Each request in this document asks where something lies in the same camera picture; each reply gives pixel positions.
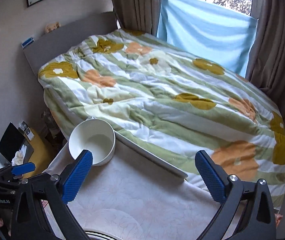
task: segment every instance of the bed frame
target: bed frame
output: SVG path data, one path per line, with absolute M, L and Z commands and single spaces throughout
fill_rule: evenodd
M 37 76 L 41 66 L 67 52 L 90 35 L 104 35 L 117 28 L 113 12 L 92 14 L 41 36 L 24 49 L 24 54 Z

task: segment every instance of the white bedsheet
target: white bedsheet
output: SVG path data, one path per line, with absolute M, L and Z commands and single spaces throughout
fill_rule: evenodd
M 46 170 L 60 174 L 73 161 L 64 147 Z M 112 160 L 92 167 L 76 199 L 68 204 L 84 230 L 98 230 L 123 240 L 195 240 L 219 204 L 210 194 L 150 162 L 121 142 Z M 45 208 L 56 235 L 49 205 Z M 234 231 L 240 210 L 225 237 Z

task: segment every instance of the mustard yellow flower pattern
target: mustard yellow flower pattern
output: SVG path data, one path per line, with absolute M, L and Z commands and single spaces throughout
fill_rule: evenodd
M 73 65 L 69 62 L 52 62 L 39 71 L 38 77 L 45 75 L 46 78 L 52 77 L 70 77 L 79 78 L 77 72 L 73 69 Z
M 103 100 L 103 103 L 108 103 L 109 105 L 112 105 L 113 102 L 114 102 L 114 100 L 113 100 L 112 98 L 105 98 L 105 99 Z
M 110 40 L 98 39 L 97 47 L 92 48 L 93 53 L 115 53 L 124 47 L 123 43 L 116 43 Z
M 133 30 L 127 30 L 127 29 L 122 29 L 124 32 L 129 33 L 133 36 L 141 36 L 143 34 L 145 34 L 145 32 L 142 31 L 133 31 Z
M 235 174 L 241 180 L 251 181 L 257 174 L 255 161 L 256 146 L 246 141 L 236 141 L 220 147 L 211 155 L 211 159 L 222 166 L 227 174 Z
M 156 57 L 154 57 L 154 58 L 151 58 L 149 60 L 149 62 L 150 62 L 151 65 L 155 65 L 155 64 L 158 64 L 158 59 Z
M 270 121 L 270 130 L 285 135 L 284 120 L 276 112 L 272 111 L 273 119 Z
M 285 165 L 285 135 L 275 132 L 276 146 L 272 154 L 272 162 Z
M 182 93 L 175 96 L 175 100 L 183 103 L 191 103 L 195 108 L 201 110 L 210 110 L 216 106 L 216 103 L 207 98 L 199 98 L 193 94 Z
M 194 59 L 192 62 L 196 67 L 201 68 L 203 70 L 208 70 L 213 74 L 216 74 L 216 75 L 225 74 L 225 69 L 223 67 L 221 67 L 220 65 L 216 63 L 212 63 L 208 60 L 205 60 L 203 58 Z

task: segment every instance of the bed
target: bed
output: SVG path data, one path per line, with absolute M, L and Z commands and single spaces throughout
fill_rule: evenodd
M 106 120 L 118 139 L 205 190 L 194 156 L 206 150 L 228 174 L 266 179 L 281 206 L 284 122 L 241 76 L 152 35 L 117 29 L 112 13 L 63 26 L 24 52 L 67 139 L 87 118 Z

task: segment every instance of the white bowl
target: white bowl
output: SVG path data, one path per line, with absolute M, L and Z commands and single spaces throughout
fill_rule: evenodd
M 89 150 L 93 154 L 93 166 L 104 165 L 114 155 L 115 132 L 104 120 L 86 120 L 75 127 L 68 147 L 75 160 L 83 150 Z

